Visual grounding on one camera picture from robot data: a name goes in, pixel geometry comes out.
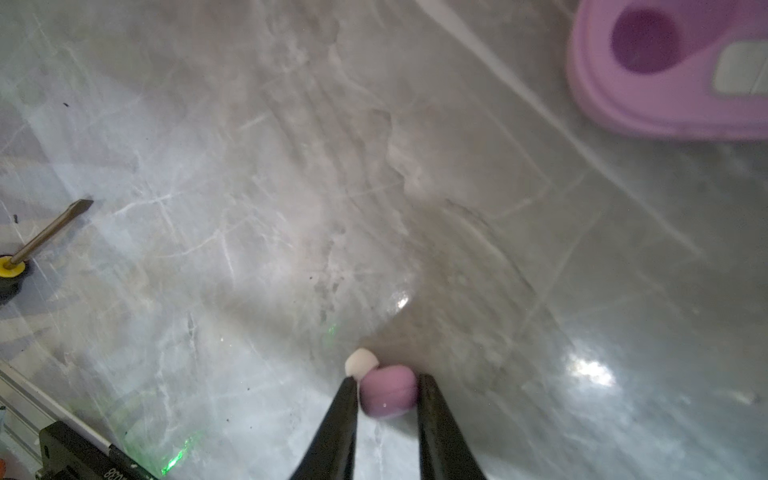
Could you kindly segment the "yellow black screwdriver left edge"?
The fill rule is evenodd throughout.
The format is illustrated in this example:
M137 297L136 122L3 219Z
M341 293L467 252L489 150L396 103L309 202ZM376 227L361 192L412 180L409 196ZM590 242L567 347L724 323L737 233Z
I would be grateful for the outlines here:
M1 256L2 306L9 303L21 291L24 280L32 272L30 262L33 254L67 225L87 212L93 203L92 199L78 199L17 252Z

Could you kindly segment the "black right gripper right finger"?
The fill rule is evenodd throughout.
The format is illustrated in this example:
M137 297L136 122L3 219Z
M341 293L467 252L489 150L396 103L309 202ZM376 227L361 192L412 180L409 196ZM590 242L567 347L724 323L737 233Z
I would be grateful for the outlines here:
M422 480L486 480L432 375L418 375L417 421Z

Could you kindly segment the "purple earbud charging case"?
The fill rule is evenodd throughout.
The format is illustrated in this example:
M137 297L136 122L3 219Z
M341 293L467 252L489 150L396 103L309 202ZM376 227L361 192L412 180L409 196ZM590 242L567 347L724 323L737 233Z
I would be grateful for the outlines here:
M764 1L582 1L566 54L581 111L661 139L767 137Z

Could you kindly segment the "purple earbud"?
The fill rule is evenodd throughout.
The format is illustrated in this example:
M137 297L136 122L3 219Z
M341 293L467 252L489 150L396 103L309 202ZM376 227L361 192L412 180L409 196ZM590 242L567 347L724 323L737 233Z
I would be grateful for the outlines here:
M344 368L357 382L361 409L371 418L399 417L417 403L417 376L407 366L382 366L373 352L359 348L347 358Z

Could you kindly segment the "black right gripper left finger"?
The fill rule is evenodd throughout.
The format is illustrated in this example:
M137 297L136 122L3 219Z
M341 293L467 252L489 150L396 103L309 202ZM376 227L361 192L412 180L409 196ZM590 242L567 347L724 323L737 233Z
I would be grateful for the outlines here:
M291 480L351 480L354 477L359 412L358 383L345 378Z

